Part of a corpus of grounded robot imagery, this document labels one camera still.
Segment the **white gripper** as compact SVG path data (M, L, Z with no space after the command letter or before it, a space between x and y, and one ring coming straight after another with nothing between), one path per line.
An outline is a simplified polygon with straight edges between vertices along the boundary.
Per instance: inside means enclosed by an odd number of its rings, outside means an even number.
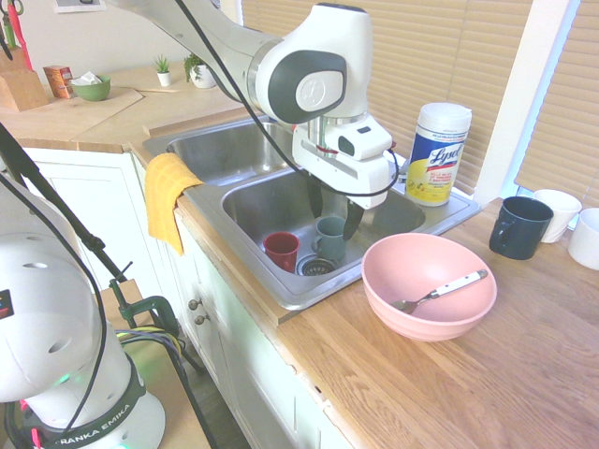
M351 199L347 201L344 241L354 236L364 211L379 206L387 198L390 167L383 152L391 145L391 134L377 122L329 123L320 145L309 139L306 123L295 126L292 155L296 163ZM307 180L314 218L322 215L324 205L319 180Z

